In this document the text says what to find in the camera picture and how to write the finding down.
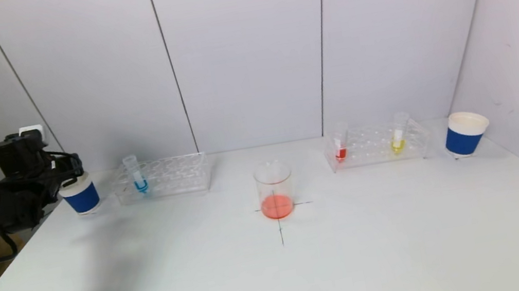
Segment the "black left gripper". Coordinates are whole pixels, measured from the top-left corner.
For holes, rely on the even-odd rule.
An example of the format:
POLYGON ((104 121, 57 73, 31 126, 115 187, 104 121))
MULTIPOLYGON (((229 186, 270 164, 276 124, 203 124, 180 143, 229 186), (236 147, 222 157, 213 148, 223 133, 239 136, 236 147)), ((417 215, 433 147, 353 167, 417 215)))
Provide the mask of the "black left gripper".
POLYGON ((71 177, 62 182, 63 187, 73 186, 78 181, 77 177, 84 173, 82 160, 77 153, 54 156, 53 161, 60 177, 71 177))

